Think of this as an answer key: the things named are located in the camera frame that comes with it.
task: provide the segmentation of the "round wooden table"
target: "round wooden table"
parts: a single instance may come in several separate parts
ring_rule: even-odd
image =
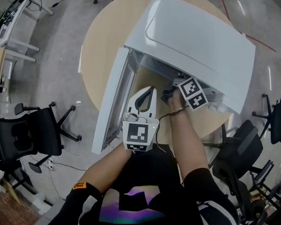
[[[82,77],[90,99],[100,110],[106,84],[119,47],[126,39],[151,0],[114,0],[94,19],[85,36],[82,53]],[[218,17],[230,26],[228,18],[207,0],[184,0]],[[161,97],[164,85],[169,81],[140,68],[137,72],[131,96],[141,88],[155,86]],[[168,107],[158,99],[157,118],[168,113]],[[194,112],[188,110],[194,129],[200,138],[219,128],[230,117],[230,113],[213,112],[206,106]],[[162,119],[158,142],[171,144],[169,118]]]

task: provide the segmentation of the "hand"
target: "hand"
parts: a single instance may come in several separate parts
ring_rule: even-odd
[[[169,98],[168,104],[170,108],[170,112],[174,112],[180,108],[185,107],[186,101],[182,96],[182,93],[179,88],[174,91],[174,94],[171,98]]]

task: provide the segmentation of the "white cabinet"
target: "white cabinet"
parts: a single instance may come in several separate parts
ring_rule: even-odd
[[[98,117],[93,149],[119,133],[139,66],[168,79],[183,72],[240,113],[251,81],[255,46],[204,10],[181,0],[152,0],[119,48]]]

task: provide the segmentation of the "orange label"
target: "orange label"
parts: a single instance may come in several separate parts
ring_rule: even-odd
[[[79,189],[79,188],[86,188],[86,182],[78,182],[74,185],[73,190]]]

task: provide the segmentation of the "power strip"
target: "power strip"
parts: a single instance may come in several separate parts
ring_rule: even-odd
[[[48,168],[52,171],[54,171],[54,163],[53,160],[51,158],[48,159]]]

